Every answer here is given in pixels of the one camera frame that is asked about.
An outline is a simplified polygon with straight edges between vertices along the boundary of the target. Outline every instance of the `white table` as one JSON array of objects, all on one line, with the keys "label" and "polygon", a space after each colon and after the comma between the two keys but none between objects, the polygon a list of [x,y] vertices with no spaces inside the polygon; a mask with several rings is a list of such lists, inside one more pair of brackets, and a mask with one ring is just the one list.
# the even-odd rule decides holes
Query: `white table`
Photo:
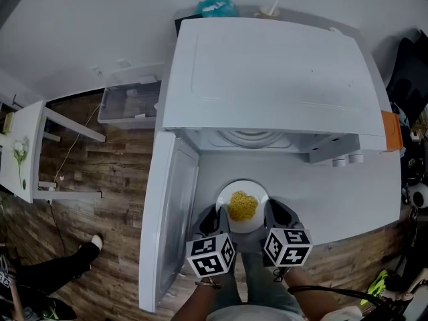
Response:
[{"label": "white table", "polygon": [[[101,192],[39,190],[39,187],[56,187],[55,182],[39,181],[39,160],[43,138],[56,142],[61,140],[58,136],[44,132],[47,119],[97,141],[106,141],[104,135],[46,108],[45,104],[45,101],[39,101],[15,113],[11,132],[6,136],[9,144],[2,148],[0,185],[30,203],[33,199],[99,199]],[[18,163],[13,156],[11,143],[14,140],[22,141],[25,137],[28,138],[28,153],[21,165],[21,182],[25,180],[24,188],[19,183]]]}]

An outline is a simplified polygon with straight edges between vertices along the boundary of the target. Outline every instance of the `yellow food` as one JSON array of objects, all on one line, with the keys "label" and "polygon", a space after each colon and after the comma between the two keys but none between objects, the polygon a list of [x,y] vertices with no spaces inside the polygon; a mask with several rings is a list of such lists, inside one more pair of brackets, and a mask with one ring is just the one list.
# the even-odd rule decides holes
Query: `yellow food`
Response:
[{"label": "yellow food", "polygon": [[227,211],[232,220],[245,221],[254,216],[257,205],[257,200],[253,196],[240,190],[232,194]]}]

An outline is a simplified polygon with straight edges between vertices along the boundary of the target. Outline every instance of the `wooden floor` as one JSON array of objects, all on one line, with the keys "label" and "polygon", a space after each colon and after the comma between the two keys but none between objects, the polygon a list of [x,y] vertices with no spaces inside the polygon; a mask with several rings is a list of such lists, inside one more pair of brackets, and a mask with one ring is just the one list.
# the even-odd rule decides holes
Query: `wooden floor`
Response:
[{"label": "wooden floor", "polygon": [[[75,98],[52,107],[55,111],[85,124],[101,101],[101,95]],[[165,296],[158,312],[138,309],[138,252],[144,194],[153,145],[152,130],[119,130],[102,126],[95,113],[88,127],[106,135],[99,143],[81,137],[57,180],[61,190],[102,191],[96,202],[54,201],[53,214],[66,247],[66,255],[90,240],[95,233],[104,237],[101,256],[92,271],[56,293],[70,304],[80,320],[169,320],[194,290],[195,278],[185,272]],[[52,181],[76,133],[57,128],[60,143],[44,141],[40,179]],[[34,264],[64,255],[51,209],[46,202],[34,204],[7,197],[2,202],[2,228],[9,242],[17,247],[24,264]],[[365,290],[383,267],[382,258],[399,251],[405,227],[388,227],[316,246],[307,270],[322,285]],[[243,267],[238,262],[236,277],[245,291]],[[340,303],[359,301],[340,297]]]}]

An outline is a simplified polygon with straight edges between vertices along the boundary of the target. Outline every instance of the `white plate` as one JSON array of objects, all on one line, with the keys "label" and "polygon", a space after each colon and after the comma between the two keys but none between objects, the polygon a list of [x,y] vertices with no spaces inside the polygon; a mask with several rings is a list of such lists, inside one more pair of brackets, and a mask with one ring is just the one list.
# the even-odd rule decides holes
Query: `white plate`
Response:
[{"label": "white plate", "polygon": [[265,217],[265,204],[269,199],[268,193],[266,190],[259,184],[253,181],[240,180],[232,182],[227,185],[220,193],[215,204],[217,210],[224,206],[226,212],[227,207],[230,204],[230,199],[232,194],[236,191],[242,190],[245,194],[253,196],[257,200],[257,208],[255,209],[255,214],[250,220],[245,221],[234,221],[230,218],[229,213],[227,213],[227,218],[229,220],[230,230],[234,233],[249,233],[255,231],[261,225],[263,225]]}]

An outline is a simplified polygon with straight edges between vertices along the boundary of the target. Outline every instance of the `leg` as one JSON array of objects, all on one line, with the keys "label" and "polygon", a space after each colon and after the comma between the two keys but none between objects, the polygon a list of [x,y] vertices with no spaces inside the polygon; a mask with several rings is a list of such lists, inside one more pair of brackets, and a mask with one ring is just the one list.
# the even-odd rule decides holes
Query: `leg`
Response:
[{"label": "leg", "polygon": [[90,263],[100,254],[93,243],[85,243],[69,257],[57,258],[36,265],[17,267],[17,285],[35,288],[49,295],[70,280],[90,270]]},{"label": "leg", "polygon": [[238,287],[236,286],[235,275],[233,274],[235,271],[235,262],[236,255],[229,272],[221,277],[221,289],[215,297],[214,306],[211,312],[242,304],[238,293]]},{"label": "leg", "polygon": [[103,136],[102,134],[95,132],[94,130],[91,130],[90,128],[87,128],[85,126],[82,126],[81,124],[78,124],[77,122],[74,122],[73,120],[70,120],[69,118],[66,118],[65,116],[62,116],[61,114],[58,114],[57,112],[54,112],[53,110],[50,110],[49,108],[43,109],[43,115],[56,122],[57,124],[64,126],[66,128],[69,128],[70,130],[76,131],[80,134],[83,134],[84,136],[88,136],[92,139],[95,139],[99,142],[105,142],[106,136]]},{"label": "leg", "polygon": [[296,299],[282,283],[274,282],[274,275],[263,267],[260,252],[242,253],[242,261],[247,278],[248,304],[257,304],[302,315]]}]

